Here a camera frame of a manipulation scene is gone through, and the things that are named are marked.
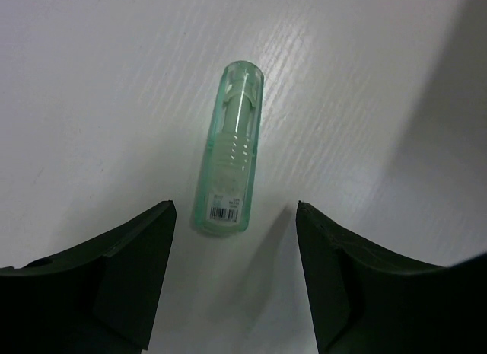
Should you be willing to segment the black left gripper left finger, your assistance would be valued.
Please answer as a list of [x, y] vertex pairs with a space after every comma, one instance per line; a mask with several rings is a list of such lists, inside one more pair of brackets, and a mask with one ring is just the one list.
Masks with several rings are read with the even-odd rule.
[[67, 250], [2, 268], [1, 351], [145, 351], [176, 220], [163, 201]]

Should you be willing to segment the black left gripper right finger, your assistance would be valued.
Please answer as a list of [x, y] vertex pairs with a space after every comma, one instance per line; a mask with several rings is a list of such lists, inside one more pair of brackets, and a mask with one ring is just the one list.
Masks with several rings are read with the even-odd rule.
[[299, 203], [296, 229], [321, 353], [484, 353], [486, 256], [405, 257]]

